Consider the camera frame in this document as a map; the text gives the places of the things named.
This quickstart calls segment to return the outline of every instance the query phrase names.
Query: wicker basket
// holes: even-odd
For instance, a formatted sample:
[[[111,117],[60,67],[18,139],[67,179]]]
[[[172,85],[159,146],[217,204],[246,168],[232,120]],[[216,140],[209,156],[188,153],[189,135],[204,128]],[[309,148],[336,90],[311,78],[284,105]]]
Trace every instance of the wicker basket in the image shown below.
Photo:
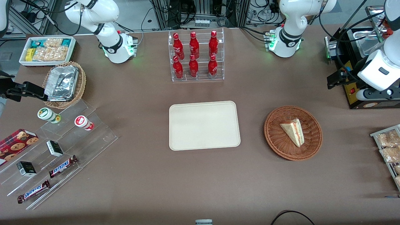
[[[72,105],[74,102],[76,102],[82,98],[83,93],[85,92],[86,75],[85,75],[85,71],[83,71],[82,67],[76,62],[67,62],[67,63],[57,65],[55,67],[58,67],[58,66],[76,66],[79,69],[78,80],[76,82],[76,88],[75,88],[75,97],[71,101],[69,101],[69,102],[50,102],[50,101],[44,102],[46,104],[46,106],[48,106],[48,107],[65,109],[68,106]],[[43,88],[46,87],[47,79],[49,78],[50,71],[47,73],[47,76],[44,79],[44,82],[42,85]]]
[[[297,147],[280,126],[285,120],[300,120],[304,144]],[[271,148],[283,158],[300,161],[313,157],[322,144],[322,130],[318,121],[306,110],[297,106],[274,109],[265,120],[264,134]]]

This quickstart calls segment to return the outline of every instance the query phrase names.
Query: red cookie box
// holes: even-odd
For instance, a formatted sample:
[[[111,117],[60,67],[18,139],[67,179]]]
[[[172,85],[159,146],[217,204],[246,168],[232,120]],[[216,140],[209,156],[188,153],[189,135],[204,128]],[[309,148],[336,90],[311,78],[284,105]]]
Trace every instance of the red cookie box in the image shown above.
[[[0,166],[38,141],[35,133],[18,129],[12,135],[0,141]]]

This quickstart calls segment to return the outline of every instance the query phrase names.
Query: coca-cola bottle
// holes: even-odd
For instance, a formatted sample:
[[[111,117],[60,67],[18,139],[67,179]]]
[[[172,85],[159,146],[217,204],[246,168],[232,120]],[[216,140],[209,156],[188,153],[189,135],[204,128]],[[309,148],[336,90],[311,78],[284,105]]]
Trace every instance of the coca-cola bottle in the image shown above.
[[[215,55],[210,56],[210,61],[208,62],[208,77],[214,79],[217,77],[217,66],[218,63],[215,61]]]
[[[185,58],[185,53],[183,53],[183,45],[182,42],[179,40],[178,33],[174,33],[172,35],[174,37],[174,52],[179,60],[183,60]]]
[[[179,62],[179,58],[177,56],[174,56],[172,59],[174,60],[172,67],[174,68],[175,77],[178,80],[182,80],[183,79],[182,63]]]
[[[196,78],[199,74],[199,64],[197,63],[196,57],[192,54],[190,55],[189,62],[190,75]]]
[[[196,38],[196,32],[190,33],[190,53],[194,55],[195,58],[200,57],[200,48],[199,48],[199,41]]]
[[[208,54],[210,57],[214,54],[217,55],[218,53],[218,40],[217,40],[217,32],[216,31],[211,31],[211,38],[210,42],[208,43]]]

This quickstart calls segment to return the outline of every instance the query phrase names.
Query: table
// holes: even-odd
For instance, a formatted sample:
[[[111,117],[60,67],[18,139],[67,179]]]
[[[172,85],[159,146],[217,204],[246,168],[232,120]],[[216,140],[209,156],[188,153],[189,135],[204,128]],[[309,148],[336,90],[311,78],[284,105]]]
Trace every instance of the table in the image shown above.
[[[337,26],[327,26],[334,32]],[[0,224],[268,224],[293,209],[316,224],[395,224],[396,186],[369,134],[398,124],[398,109],[349,110],[341,88],[328,90],[336,70],[325,61],[325,36],[309,26],[291,58],[265,52],[262,42],[225,29],[225,80],[172,83],[167,32],[145,33],[138,55],[112,64],[95,36],[76,36],[75,61],[87,75],[84,99],[121,136],[83,171],[33,211],[0,190]],[[43,82],[49,68],[21,66],[17,81]],[[172,151],[168,109],[173,104],[232,100],[241,144],[235,148]],[[324,134],[313,158],[287,161],[268,146],[270,111],[297,105]],[[43,102],[8,101],[0,138],[37,130]],[[294,215],[285,215],[288,221]]]

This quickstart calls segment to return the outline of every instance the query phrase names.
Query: snickers bar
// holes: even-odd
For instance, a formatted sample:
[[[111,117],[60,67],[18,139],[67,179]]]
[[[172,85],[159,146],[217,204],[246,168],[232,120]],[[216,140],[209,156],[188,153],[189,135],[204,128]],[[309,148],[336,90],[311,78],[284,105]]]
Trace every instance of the snickers bar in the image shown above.
[[[50,171],[50,178],[53,178],[54,176],[56,176],[57,174],[61,173],[62,171],[64,171],[66,168],[68,168],[70,165],[72,165],[73,163],[75,163],[76,161],[78,161],[78,159],[76,158],[75,155],[73,155],[71,158],[69,158],[67,161],[65,161],[63,164],[59,165],[58,167],[56,167],[54,170]]]
[[[39,192],[41,192],[44,189],[50,189],[50,183],[48,180],[45,180],[45,182],[37,187],[35,187],[34,189],[30,190],[29,192],[26,192],[24,195],[20,195],[18,196],[18,204],[23,203],[24,201],[28,200],[30,197],[38,194]]]

